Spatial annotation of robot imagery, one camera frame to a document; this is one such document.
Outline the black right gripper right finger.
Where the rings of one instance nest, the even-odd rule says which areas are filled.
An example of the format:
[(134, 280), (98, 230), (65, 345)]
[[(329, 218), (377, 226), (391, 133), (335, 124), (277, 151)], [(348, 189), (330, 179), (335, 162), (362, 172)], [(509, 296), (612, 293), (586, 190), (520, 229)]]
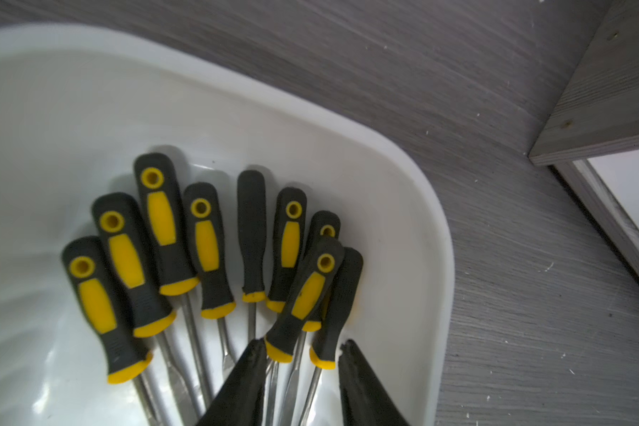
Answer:
[(348, 339), (341, 351), (338, 375), (344, 425), (408, 426), (358, 344)]

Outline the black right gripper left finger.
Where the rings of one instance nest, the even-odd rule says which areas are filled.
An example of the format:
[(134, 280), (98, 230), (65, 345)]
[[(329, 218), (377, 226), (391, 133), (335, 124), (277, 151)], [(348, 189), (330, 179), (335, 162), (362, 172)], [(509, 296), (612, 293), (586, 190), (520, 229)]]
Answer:
[(264, 339), (252, 340), (197, 425), (261, 425), (266, 366)]

